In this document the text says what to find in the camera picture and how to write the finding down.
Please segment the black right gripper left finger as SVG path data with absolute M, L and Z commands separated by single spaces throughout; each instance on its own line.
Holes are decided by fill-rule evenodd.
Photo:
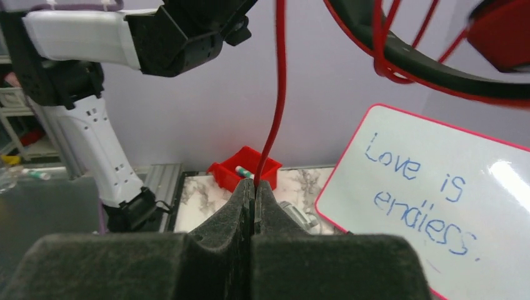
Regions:
M 2 299 L 247 299 L 254 184 L 189 233 L 51 234 Z

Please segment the grey white headphones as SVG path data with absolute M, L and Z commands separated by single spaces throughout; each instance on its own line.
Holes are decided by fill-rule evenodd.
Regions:
M 323 227 L 318 217 L 311 211 L 304 212 L 287 201 L 279 203 L 281 209 L 294 220 L 301 228 L 310 234 L 322 234 Z

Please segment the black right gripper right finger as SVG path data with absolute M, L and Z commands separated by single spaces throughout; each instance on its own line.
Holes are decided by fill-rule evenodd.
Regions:
M 311 235 L 256 190 L 252 299 L 430 299 L 418 255 L 387 234 Z

